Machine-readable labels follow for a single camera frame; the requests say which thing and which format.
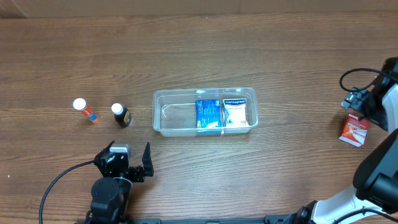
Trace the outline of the red medicine box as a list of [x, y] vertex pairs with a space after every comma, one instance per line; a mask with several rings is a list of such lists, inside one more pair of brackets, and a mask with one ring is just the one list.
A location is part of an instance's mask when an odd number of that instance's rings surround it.
[[356, 147], [364, 144], [370, 122], [366, 119], [359, 119], [356, 114], [349, 113], [345, 118], [339, 140], [347, 142]]

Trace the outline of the dark bottle white cap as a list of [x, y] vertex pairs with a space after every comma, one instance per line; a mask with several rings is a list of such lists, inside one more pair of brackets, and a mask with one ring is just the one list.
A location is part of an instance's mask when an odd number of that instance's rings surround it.
[[130, 111], [120, 103], [114, 103], [111, 106], [111, 111], [114, 114], [114, 118], [116, 122], [122, 127], [125, 128], [130, 125], [132, 120], [132, 116]]

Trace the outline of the orange tube white cap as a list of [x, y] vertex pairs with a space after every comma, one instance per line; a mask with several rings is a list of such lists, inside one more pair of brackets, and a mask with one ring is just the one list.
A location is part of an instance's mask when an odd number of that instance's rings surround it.
[[73, 101], [73, 108], [80, 111], [85, 115], [92, 123], [99, 123], [97, 114], [87, 105], [87, 102], [83, 98], [77, 98]]

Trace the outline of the blue VapoDrops lozenge box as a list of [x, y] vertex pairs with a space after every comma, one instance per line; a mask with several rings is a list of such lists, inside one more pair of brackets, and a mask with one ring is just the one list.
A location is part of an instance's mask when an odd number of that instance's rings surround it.
[[221, 127], [220, 100], [196, 100], [197, 128]]

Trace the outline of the clear plastic container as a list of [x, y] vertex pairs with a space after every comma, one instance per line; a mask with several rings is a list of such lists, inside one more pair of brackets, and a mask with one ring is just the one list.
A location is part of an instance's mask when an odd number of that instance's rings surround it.
[[[246, 99], [246, 119], [249, 126], [224, 126], [223, 100]], [[221, 127], [197, 128], [196, 100], [220, 100]], [[257, 95], [251, 87], [158, 90], [152, 101], [152, 126], [165, 137], [243, 134], [259, 122]]]

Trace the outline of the white Hansaplast plaster box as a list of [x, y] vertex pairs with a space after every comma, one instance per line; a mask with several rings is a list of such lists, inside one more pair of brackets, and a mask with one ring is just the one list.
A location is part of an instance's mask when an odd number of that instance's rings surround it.
[[223, 100], [224, 126], [227, 128], [243, 128], [249, 126], [246, 119], [246, 99]]

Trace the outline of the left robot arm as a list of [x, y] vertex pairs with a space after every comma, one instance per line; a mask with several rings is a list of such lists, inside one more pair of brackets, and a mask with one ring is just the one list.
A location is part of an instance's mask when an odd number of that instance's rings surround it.
[[114, 141], [95, 156], [93, 163], [103, 177], [91, 188], [91, 217], [87, 223], [132, 223], [127, 207], [133, 183], [154, 175], [150, 144], [146, 144], [141, 166], [131, 167], [130, 158], [129, 145]]

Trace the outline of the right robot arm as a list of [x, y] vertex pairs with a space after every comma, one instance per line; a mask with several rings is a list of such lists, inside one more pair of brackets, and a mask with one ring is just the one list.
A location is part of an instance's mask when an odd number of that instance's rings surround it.
[[353, 87], [341, 106], [361, 113], [349, 115], [341, 137], [358, 143], [370, 121], [388, 137], [358, 166], [353, 183], [333, 197], [314, 201], [286, 218], [284, 223], [353, 223], [379, 215], [396, 222], [397, 212], [397, 58], [388, 58], [365, 87]]

